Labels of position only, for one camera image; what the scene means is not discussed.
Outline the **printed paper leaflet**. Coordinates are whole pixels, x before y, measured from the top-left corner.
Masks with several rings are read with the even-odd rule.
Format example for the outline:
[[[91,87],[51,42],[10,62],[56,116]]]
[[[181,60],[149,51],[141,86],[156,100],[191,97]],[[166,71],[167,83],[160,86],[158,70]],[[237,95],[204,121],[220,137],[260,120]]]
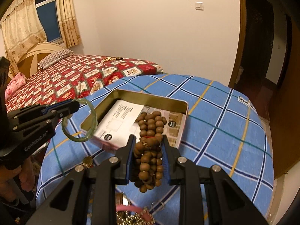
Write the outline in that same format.
[[[174,104],[166,103],[166,99],[160,99],[154,103],[130,103],[126,100],[117,100],[108,113],[99,121],[92,142],[100,148],[116,150],[126,146],[130,135],[140,139],[139,116],[142,113],[152,114],[159,111],[166,119],[163,134],[166,135],[169,145],[179,148],[187,118],[188,105],[186,102],[176,100]]]

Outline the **cream wooden headboard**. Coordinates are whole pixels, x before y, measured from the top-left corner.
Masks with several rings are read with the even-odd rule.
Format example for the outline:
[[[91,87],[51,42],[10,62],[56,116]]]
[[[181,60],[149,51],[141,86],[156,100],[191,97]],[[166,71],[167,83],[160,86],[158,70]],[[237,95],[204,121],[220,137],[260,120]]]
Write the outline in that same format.
[[[38,71],[38,62],[40,62],[47,55],[66,49],[65,46],[55,43],[38,43],[36,46],[20,59],[17,67],[22,74],[29,78]]]

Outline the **small beads on bed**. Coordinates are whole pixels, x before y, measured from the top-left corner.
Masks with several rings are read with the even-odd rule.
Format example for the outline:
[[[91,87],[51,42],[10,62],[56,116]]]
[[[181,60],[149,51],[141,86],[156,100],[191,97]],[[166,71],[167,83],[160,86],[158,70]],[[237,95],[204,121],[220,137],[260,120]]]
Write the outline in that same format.
[[[105,59],[103,59],[103,62],[121,60],[121,59],[123,59],[123,58],[122,57],[106,57]]]

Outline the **gold coin red tassel charm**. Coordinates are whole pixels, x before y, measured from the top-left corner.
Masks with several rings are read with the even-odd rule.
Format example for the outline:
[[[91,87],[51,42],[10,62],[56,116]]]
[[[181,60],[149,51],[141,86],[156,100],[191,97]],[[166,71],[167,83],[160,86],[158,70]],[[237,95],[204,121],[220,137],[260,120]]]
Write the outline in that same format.
[[[82,161],[82,165],[85,169],[92,168],[94,166],[93,158],[91,156],[86,156]]]

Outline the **pink metal tin box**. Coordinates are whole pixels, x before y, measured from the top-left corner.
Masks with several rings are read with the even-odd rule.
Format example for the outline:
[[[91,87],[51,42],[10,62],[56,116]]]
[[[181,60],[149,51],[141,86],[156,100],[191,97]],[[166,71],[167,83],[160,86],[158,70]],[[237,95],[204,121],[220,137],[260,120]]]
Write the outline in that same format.
[[[97,118],[96,130],[90,141],[107,152],[114,153],[126,146],[130,135],[137,141],[166,135],[170,146],[178,148],[188,115],[188,103],[128,90],[113,90],[81,123],[87,133]]]

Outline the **beige floral curtain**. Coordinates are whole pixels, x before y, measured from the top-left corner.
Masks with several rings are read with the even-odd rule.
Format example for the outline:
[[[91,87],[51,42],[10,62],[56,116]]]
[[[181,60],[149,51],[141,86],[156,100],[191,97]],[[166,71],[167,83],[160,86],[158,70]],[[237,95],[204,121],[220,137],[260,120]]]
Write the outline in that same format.
[[[38,43],[61,39],[67,48],[81,44],[73,0],[14,0],[1,18],[1,31],[12,75]]]

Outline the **brown wooden bead mala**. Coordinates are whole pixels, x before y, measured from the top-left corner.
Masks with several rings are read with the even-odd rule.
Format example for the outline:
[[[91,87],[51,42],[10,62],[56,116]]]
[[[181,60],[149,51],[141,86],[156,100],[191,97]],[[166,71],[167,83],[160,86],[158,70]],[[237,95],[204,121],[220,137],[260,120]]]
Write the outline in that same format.
[[[133,149],[133,167],[130,181],[141,193],[162,184],[162,142],[166,119],[160,111],[141,112],[137,117],[139,140]]]

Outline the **striped pillow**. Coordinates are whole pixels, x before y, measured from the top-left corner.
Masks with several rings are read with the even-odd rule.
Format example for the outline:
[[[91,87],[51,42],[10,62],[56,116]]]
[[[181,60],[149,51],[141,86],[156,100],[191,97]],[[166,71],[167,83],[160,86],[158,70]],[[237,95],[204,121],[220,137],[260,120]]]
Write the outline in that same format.
[[[62,50],[55,51],[47,55],[40,62],[38,62],[39,69],[46,69],[49,66],[55,64],[56,62],[60,61],[61,59],[64,59],[73,54],[74,52],[70,49],[62,49]]]

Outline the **dark wooden door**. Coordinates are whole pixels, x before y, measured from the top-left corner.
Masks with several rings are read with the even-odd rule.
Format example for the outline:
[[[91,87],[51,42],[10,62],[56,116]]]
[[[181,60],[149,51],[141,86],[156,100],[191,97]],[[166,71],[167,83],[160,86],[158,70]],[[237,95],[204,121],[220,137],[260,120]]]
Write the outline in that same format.
[[[242,0],[243,72],[236,88],[270,121],[274,177],[299,161],[299,30],[280,0]]]

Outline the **white wall switch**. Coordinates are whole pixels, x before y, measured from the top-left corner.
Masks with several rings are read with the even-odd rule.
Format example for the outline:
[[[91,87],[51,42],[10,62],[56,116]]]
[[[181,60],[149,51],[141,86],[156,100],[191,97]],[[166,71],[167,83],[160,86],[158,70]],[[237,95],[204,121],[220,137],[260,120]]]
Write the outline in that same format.
[[[196,9],[196,10],[203,11],[203,10],[204,10],[204,3],[203,3],[203,2],[200,2],[200,1],[197,1],[197,2],[195,3],[195,9]]]

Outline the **window with blue blind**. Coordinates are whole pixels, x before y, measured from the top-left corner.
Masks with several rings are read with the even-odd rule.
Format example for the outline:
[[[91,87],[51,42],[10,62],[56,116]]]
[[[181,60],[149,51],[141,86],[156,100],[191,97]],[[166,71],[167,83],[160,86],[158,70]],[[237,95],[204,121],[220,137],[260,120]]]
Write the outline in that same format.
[[[63,42],[57,18],[56,0],[35,0],[41,25],[47,36],[47,42]]]

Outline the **green jade bangle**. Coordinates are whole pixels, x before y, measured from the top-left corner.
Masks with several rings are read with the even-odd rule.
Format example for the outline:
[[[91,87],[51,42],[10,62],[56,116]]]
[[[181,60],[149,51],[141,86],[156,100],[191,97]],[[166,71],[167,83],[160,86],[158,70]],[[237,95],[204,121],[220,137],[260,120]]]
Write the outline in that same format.
[[[98,117],[95,106],[92,103],[92,97],[82,97],[75,99],[74,102],[79,103],[79,110],[75,113],[75,117],[64,117],[61,122],[61,128],[64,135],[73,142],[86,142],[90,140],[98,126]],[[71,134],[68,129],[68,123],[78,123],[82,136]]]

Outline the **pink bangle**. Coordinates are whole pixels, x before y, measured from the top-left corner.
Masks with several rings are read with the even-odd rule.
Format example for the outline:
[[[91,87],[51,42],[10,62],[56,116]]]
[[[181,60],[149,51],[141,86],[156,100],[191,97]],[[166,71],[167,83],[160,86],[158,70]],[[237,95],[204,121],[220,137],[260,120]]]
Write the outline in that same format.
[[[128,212],[135,212],[139,214],[146,222],[151,222],[153,221],[153,216],[150,214],[149,210],[144,207],[140,208],[134,205],[116,205],[116,212],[121,212],[121,211],[128,211]]]

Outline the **blue plaid table cloth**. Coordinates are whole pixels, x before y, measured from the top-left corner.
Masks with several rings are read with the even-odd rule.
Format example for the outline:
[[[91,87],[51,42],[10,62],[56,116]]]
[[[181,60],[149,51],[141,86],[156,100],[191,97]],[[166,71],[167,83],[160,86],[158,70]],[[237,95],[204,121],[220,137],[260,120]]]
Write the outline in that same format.
[[[208,79],[174,74],[118,79],[87,99],[100,104],[113,90],[160,95],[188,103],[188,117],[179,146],[182,156],[204,167],[219,165],[243,190],[264,217],[273,193],[273,157],[260,118],[242,93]],[[66,140],[61,125],[50,141],[39,175],[36,208],[86,156],[98,165],[112,156],[92,144]],[[130,202],[148,207],[155,224],[178,224],[180,188],[162,185],[141,193],[133,183],[117,186]]]

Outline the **brown leather strap watch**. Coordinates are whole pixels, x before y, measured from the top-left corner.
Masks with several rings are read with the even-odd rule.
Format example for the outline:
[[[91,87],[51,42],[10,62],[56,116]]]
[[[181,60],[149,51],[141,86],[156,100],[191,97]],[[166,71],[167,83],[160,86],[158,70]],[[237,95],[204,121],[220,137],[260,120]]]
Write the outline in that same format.
[[[115,193],[115,205],[116,207],[130,206],[131,202],[124,193]]]

